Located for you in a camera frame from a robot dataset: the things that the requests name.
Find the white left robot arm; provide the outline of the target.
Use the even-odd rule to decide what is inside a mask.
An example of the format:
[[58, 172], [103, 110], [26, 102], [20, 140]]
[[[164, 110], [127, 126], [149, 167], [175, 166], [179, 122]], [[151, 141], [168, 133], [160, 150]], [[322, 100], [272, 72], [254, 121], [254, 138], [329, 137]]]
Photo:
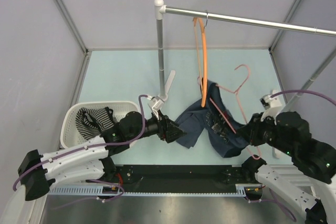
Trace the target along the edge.
[[132, 111], [117, 122], [112, 112], [106, 109], [107, 125], [85, 116], [80, 129], [94, 132], [80, 145], [44, 154], [38, 150], [28, 152], [18, 168], [14, 195], [5, 207], [1, 223], [23, 223], [25, 203], [47, 195], [59, 185], [83, 180], [110, 184], [116, 175], [111, 156], [127, 150], [141, 138], [157, 135], [160, 140], [172, 143], [186, 135], [163, 114], [146, 119], [142, 113]]

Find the pink wire hanger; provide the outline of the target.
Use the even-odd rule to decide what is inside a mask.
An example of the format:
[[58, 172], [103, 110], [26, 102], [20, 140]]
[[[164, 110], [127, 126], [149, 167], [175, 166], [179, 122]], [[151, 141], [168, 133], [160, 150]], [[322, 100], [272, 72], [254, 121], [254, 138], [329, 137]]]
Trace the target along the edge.
[[[217, 84], [216, 86], [228, 93], [231, 93], [231, 94], [234, 94], [235, 95], [235, 99], [236, 99], [236, 102], [239, 106], [239, 109], [240, 109], [240, 112], [243, 116], [243, 119], [245, 121], [245, 123], [247, 124], [248, 121], [247, 121], [247, 116], [244, 112], [244, 109], [242, 107], [242, 104], [241, 104], [241, 101], [240, 101], [240, 98], [239, 98], [239, 92], [241, 90], [241, 88], [243, 87], [243, 85], [247, 82], [247, 80], [249, 79], [250, 77], [250, 68], [246, 65], [246, 64], [241, 64], [239, 66], [237, 66], [234, 70], [238, 70], [239, 68], [242, 68], [244, 67], [246, 70], [247, 70], [247, 76], [246, 78], [243, 80], [243, 82], [238, 86], [237, 89], [235, 89], [234, 91], [233, 90], [230, 90], [224, 86], [221, 86], [219, 84]], [[231, 130], [236, 133], [234, 127], [231, 125], [230, 121], [228, 120], [228, 118], [225, 116], [225, 114], [220, 110], [220, 108], [217, 106], [217, 104], [212, 100], [210, 99], [211, 103], [213, 104], [213, 106], [217, 109], [217, 111], [220, 113], [220, 115], [224, 118], [224, 120], [226, 121], [226, 123], [228, 124], [228, 126], [231, 128]], [[250, 153], [251, 157], [254, 159], [254, 160], [259, 160], [261, 159], [261, 150], [259, 147], [257, 147], [257, 151], [258, 151], [258, 155], [255, 155], [248, 147], [246, 147], [246, 149], [248, 150], [248, 152]]]

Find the navy blue t-shirt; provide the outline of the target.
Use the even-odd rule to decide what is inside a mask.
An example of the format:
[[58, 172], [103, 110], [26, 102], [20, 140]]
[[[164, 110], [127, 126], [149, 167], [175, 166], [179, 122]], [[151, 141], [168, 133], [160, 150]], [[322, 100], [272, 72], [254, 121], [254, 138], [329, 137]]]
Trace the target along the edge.
[[201, 106], [201, 99], [197, 100], [175, 122], [186, 132], [176, 142], [188, 149], [195, 146], [203, 130], [208, 132], [211, 146], [223, 158], [238, 156], [249, 145], [247, 140], [234, 133], [243, 125], [234, 120], [223, 104], [217, 83], [210, 80], [205, 106]]

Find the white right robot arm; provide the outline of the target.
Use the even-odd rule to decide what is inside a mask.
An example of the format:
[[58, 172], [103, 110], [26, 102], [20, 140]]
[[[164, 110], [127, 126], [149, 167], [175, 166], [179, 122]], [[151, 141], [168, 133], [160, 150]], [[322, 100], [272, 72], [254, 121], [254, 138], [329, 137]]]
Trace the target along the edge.
[[282, 112], [264, 120], [261, 114], [254, 114], [237, 133], [253, 146], [268, 144], [290, 156], [293, 165], [310, 179], [317, 197], [283, 179], [262, 158], [250, 157], [243, 162], [245, 181], [266, 185], [306, 223], [335, 223], [335, 148], [313, 139], [306, 120], [297, 112]]

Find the black white striped tank top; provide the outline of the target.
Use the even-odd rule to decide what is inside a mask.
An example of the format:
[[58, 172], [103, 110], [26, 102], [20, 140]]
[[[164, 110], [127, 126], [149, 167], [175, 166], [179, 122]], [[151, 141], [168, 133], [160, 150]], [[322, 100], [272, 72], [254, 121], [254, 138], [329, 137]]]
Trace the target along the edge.
[[109, 107], [81, 108], [76, 114], [75, 123], [79, 134], [85, 140], [89, 140], [112, 128], [116, 121], [113, 117], [113, 110]]

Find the orange plastic hanger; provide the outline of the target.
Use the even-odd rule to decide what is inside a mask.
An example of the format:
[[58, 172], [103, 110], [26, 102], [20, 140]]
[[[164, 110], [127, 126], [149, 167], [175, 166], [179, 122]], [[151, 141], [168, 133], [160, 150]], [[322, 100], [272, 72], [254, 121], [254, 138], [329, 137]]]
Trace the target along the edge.
[[[200, 32], [201, 32], [201, 39], [202, 39], [202, 54], [203, 54], [203, 63], [200, 60], [200, 53], [199, 53], [199, 43], [198, 43], [198, 35], [196, 25], [199, 24]], [[199, 17], [193, 18], [193, 26], [194, 26], [194, 35], [195, 35], [195, 42], [196, 42], [196, 55], [197, 55], [197, 62], [198, 62], [198, 71], [199, 71], [199, 81], [201, 86], [201, 107], [205, 107], [206, 105], [206, 97], [207, 97], [207, 83], [208, 83], [208, 68], [207, 68], [207, 41], [206, 41], [206, 33], [205, 33], [205, 25], [203, 20]]]

